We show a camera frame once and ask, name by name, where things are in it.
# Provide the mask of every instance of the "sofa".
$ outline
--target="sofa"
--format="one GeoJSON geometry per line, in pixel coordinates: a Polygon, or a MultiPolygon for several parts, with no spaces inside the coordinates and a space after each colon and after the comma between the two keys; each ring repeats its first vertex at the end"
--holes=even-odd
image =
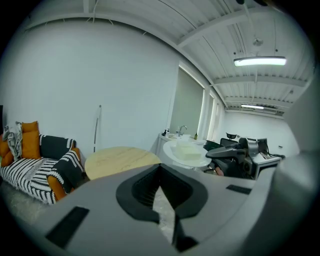
{"type": "Polygon", "coordinates": [[[51,205],[75,189],[75,182],[72,185],[68,177],[54,167],[58,162],[64,164],[67,161],[71,166],[73,164],[76,167],[72,166],[70,169],[72,169],[71,172],[76,172],[79,179],[83,171],[80,151],[76,148],[76,141],[73,139],[41,134],[39,148],[40,159],[21,158],[8,166],[0,167],[0,176],[16,189],[51,205]]]}

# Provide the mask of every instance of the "round table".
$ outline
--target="round table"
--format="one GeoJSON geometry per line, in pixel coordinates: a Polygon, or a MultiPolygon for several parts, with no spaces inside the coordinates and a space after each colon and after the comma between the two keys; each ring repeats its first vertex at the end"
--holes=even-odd
{"type": "Polygon", "coordinates": [[[133,168],[161,164],[160,159],[149,151],[127,146],[101,149],[90,155],[84,164],[90,180],[121,173],[133,168]]]}
{"type": "Polygon", "coordinates": [[[201,158],[198,160],[182,160],[177,158],[175,152],[176,152],[176,146],[177,141],[176,140],[170,140],[166,142],[163,145],[163,151],[164,153],[174,162],[181,164],[183,166],[195,168],[195,167],[205,167],[211,163],[211,158],[207,158],[207,150],[205,150],[203,147],[200,147],[198,145],[192,144],[194,147],[197,147],[199,152],[201,153],[201,158]]]}

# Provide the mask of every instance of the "orange cushion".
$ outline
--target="orange cushion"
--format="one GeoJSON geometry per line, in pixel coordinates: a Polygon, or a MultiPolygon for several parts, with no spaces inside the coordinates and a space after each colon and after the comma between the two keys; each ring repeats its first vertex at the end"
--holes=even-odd
{"type": "Polygon", "coordinates": [[[10,148],[7,140],[2,141],[2,135],[0,136],[0,156],[5,157],[5,155],[10,151],[10,148]]]}
{"type": "Polygon", "coordinates": [[[1,167],[9,166],[14,162],[14,155],[9,151],[1,160],[1,167]]]}
{"type": "Polygon", "coordinates": [[[38,131],[29,131],[22,133],[22,158],[41,158],[38,131]]]}
{"type": "Polygon", "coordinates": [[[34,132],[38,131],[38,121],[29,122],[29,123],[22,123],[22,132],[28,133],[28,132],[34,132]]]}

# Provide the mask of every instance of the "ceiling light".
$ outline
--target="ceiling light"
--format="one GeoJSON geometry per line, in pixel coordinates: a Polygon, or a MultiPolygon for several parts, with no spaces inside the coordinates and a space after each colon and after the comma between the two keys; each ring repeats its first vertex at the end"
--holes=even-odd
{"type": "Polygon", "coordinates": [[[250,108],[250,109],[256,109],[256,110],[263,110],[263,106],[254,106],[254,105],[241,105],[242,108],[250,108]]]}
{"type": "Polygon", "coordinates": [[[248,65],[279,65],[284,66],[287,62],[285,57],[257,56],[247,58],[236,58],[233,60],[236,67],[248,65]]]}

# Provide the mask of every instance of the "light wood tabletop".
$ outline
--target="light wood tabletop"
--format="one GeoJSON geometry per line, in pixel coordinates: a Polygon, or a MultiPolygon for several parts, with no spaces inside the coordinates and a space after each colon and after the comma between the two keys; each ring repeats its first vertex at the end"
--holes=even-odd
{"type": "Polygon", "coordinates": [[[149,151],[126,146],[101,149],[90,155],[84,164],[90,180],[121,173],[133,168],[160,164],[160,159],[149,151]]]}

